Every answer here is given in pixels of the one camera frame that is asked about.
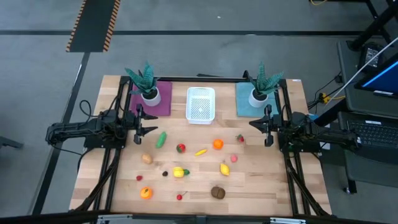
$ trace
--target wooden tabletop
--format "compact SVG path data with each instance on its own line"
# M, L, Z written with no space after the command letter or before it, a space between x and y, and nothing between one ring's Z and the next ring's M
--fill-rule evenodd
M106 110L117 95L120 76L106 75L99 91L95 114ZM216 92L216 117L211 125L189 124L185 118L187 89L191 86L211 87ZM300 80L287 80L292 111L308 113L303 86ZM279 92L283 105L283 93ZM289 190L282 153L277 136L274 145L264 147L265 135L249 125L253 118L236 116L234 83L173 82L171 116L144 121L143 126L158 126L142 138L142 144L133 143L134 131L129 132L126 147L122 150L114 189L112 212L168 213L207 215L291 215ZM159 134L165 131L167 140L161 149L155 144ZM243 134L246 142L237 142L235 136ZM222 150L214 150L214 139L222 139ZM184 154L176 151L176 145L187 147ZM194 156L200 149L208 149L201 156ZM149 153L154 162L141 161L141 155ZM70 208L79 206L98 182L104 149L94 149L81 161ZM238 161L232 163L230 155ZM330 211L329 199L319 161L309 153L301 153L306 186L318 203ZM225 161L230 175L220 173L220 163ZM176 178L175 166L188 169L186 177ZM214 186L225 189L222 200L213 198ZM149 200L140 198L143 187L153 190ZM296 188L297 201L302 212L302 201ZM107 186L104 188L100 207L104 207ZM178 194L185 194L181 201Z

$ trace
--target monitor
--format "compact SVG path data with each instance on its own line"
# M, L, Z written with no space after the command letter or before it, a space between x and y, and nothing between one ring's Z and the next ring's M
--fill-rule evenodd
M398 54L386 61L377 72L362 79L357 88L385 95L398 95Z

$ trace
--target potted plant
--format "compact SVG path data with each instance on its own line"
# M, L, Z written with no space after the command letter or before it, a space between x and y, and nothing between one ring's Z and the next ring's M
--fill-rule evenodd
M246 74L254 86L249 95L249 103L255 108L260 108L265 105L266 100L268 99L268 94L273 93L277 89L277 84L282 78L283 72L267 78L264 71L264 64L261 62L257 80L253 80L249 73Z
M160 103L162 98L160 97L159 89L156 87L156 81L159 78L154 78L153 66L146 63L144 74L138 70L137 75L129 68L125 68L125 71L129 74L132 82L137 87L137 90L131 90L130 94L141 94L144 103L148 106L156 106Z

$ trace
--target green cucumber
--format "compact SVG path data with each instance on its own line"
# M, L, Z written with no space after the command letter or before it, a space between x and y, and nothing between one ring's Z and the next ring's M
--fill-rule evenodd
M157 143L156 143L157 149L161 148L163 146L164 142L166 141L166 137L167 137L166 132L162 132L162 134L160 134L159 139L157 140Z

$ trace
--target white basket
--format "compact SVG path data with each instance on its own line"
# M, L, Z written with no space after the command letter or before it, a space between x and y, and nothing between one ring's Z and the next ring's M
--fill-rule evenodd
M211 124L216 114L215 101L215 91L212 88L188 88L185 116L189 123Z

